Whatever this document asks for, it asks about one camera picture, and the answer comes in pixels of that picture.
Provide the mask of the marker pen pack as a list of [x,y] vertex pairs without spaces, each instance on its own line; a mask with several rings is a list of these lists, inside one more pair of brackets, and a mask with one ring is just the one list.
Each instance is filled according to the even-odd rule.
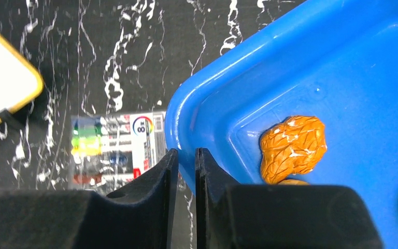
[[165,112],[74,117],[68,187],[106,195],[154,167],[166,154]]

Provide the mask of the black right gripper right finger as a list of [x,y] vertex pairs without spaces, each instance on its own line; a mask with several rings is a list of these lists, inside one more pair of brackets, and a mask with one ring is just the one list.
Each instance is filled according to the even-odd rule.
[[333,185],[246,185],[195,155],[198,248],[383,248],[366,205]]

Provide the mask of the orange crinkled food toy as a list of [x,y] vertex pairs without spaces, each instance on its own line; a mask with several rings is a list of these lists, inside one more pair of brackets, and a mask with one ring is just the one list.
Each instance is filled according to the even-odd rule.
[[280,184],[293,174],[310,173],[327,152],[325,125],[315,116],[290,116],[260,138],[260,174]]

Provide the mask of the yellow framed whiteboard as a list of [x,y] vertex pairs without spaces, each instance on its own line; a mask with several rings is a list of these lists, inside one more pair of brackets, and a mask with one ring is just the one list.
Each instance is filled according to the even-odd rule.
[[0,123],[40,95],[39,71],[0,34]]

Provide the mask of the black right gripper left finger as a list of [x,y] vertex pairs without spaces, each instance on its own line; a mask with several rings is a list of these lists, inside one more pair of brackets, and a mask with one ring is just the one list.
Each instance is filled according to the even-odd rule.
[[0,248],[170,248],[178,151],[103,196],[0,190]]

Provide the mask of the blue plastic bin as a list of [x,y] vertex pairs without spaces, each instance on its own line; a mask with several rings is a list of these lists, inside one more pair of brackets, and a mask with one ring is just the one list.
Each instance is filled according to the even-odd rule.
[[191,190],[199,147],[260,184],[260,137],[294,115],[318,117],[328,146],[302,180],[353,188],[398,248],[398,1],[302,3],[178,88],[166,142]]

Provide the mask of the orange slice toy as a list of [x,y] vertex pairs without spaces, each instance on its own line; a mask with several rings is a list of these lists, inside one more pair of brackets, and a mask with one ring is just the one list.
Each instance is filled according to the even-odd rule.
[[298,179],[284,179],[283,181],[278,183],[279,185],[309,185],[307,182],[298,180]]

